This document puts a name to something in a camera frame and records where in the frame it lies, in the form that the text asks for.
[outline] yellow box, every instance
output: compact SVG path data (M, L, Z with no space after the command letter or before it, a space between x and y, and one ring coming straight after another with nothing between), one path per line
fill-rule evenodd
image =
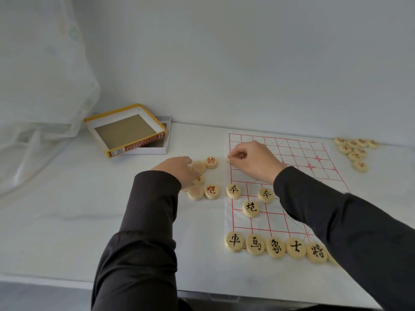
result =
M142 104L90 116L83 121L108 158L166 136L166 128Z

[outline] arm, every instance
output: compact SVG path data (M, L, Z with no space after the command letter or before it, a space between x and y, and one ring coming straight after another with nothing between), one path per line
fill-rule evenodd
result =
M265 145L242 143L229 156L241 171L273 183L287 213L309 225L335 260L383 308L413 310L414 229L361 198L340 193L294 167L286 168Z
M92 310L177 309L173 222L182 185L198 176L190 162L170 158L135 177L120 231L98 265Z

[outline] chess board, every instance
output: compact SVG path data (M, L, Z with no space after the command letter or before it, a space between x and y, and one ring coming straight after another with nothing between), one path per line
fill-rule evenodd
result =
M350 192L323 143L305 141L307 138L301 139L301 137L290 139L256 134L227 132L225 134L225 156L241 142L258 141L265 144L278 160L286 165L293 166L340 192ZM284 241L288 237L295 237L304 242L319 242L310 227L294 220L285 212L278 197L275 197L271 204L260 202L259 190L268 188L273 192L271 185L252 179L231 164L226 168L225 180L226 183L237 184L242 189L241 198L225 199L225 234L238 231L244 239L251 233L257 233L265 240L277 237ZM260 205L260 214L252 219L245 216L242 211L244 203L248 200L257 201Z

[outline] right hand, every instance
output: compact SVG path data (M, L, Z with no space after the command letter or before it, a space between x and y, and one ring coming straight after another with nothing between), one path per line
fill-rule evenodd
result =
M248 176L273 184L277 175L286 167L266 145L257 141L240 143L228 155L229 161Z

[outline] black sleeve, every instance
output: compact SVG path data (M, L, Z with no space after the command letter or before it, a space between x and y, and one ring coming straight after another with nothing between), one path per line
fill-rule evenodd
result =
M294 167L274 181L294 219L386 310L415 310L415 230L373 204L340 193Z
M177 310L173 222L180 189L166 172L135 177L120 231L99 262L92 310Z

